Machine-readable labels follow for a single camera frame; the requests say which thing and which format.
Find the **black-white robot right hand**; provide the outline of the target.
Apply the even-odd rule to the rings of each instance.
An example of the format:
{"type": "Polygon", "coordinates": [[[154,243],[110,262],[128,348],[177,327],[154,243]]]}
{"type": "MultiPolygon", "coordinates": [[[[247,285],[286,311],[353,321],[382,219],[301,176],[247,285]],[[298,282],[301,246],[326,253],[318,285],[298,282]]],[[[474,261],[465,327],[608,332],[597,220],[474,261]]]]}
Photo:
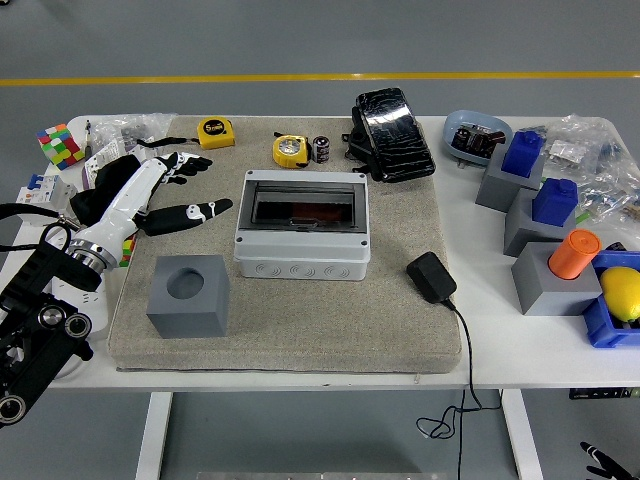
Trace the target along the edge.
{"type": "Polygon", "coordinates": [[[633,476],[628,470],[622,467],[609,455],[591,445],[588,442],[580,442],[581,449],[590,456],[597,466],[587,465],[586,470],[591,474],[597,475],[604,479],[617,479],[617,480],[634,480],[633,476]]]}

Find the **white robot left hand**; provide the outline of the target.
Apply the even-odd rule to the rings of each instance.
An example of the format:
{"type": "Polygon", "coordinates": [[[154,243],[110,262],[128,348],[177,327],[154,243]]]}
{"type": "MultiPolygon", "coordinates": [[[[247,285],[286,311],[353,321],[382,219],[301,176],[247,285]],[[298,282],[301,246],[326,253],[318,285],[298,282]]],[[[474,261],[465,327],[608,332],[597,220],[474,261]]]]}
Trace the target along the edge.
{"type": "Polygon", "coordinates": [[[227,198],[174,205],[150,211],[149,201],[161,184],[184,182],[212,165],[191,153],[174,152],[144,161],[115,195],[100,220],[77,233],[67,253],[98,273],[116,268],[124,241],[143,231],[159,236],[195,228],[233,206],[227,198]]]}

